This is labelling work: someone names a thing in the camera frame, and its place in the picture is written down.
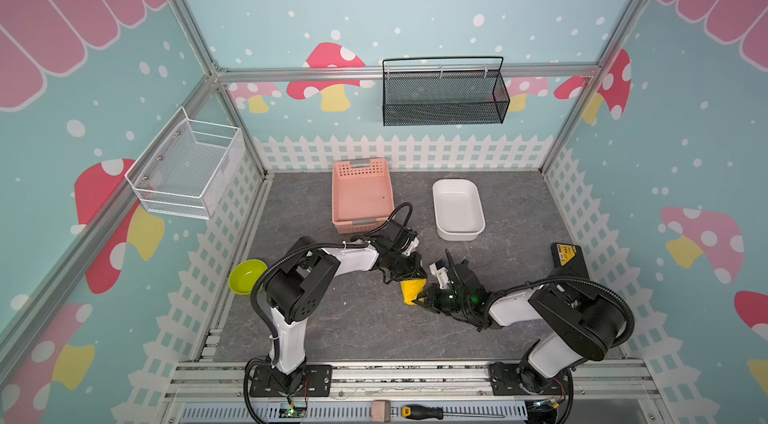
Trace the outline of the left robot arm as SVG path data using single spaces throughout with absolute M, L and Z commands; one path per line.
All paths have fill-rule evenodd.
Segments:
M 341 275 L 380 271 L 386 284 L 424 279 L 417 246 L 417 232 L 392 220 L 343 242 L 298 239 L 252 287 L 250 304 L 268 328 L 271 348 L 266 358 L 246 364 L 245 395 L 327 395 L 322 380 L 331 376 L 331 368 L 307 363 L 309 317 Z

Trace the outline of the yellow paper napkin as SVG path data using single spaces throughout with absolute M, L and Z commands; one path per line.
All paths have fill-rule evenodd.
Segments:
M 418 295 L 424 290 L 427 284 L 426 279 L 410 279 L 400 282 L 403 301 L 406 305 L 414 305 Z

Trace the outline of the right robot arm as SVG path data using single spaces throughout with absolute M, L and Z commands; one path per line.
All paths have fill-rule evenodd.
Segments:
M 587 361 L 601 361 L 633 334 L 635 317 L 612 289 L 591 280 L 577 258 L 557 265 L 545 278 L 489 292 L 469 268 L 451 255 L 430 265 L 437 279 L 406 299 L 478 331 L 542 321 L 548 334 L 516 364 L 489 366 L 496 395 L 568 393 L 568 373 Z

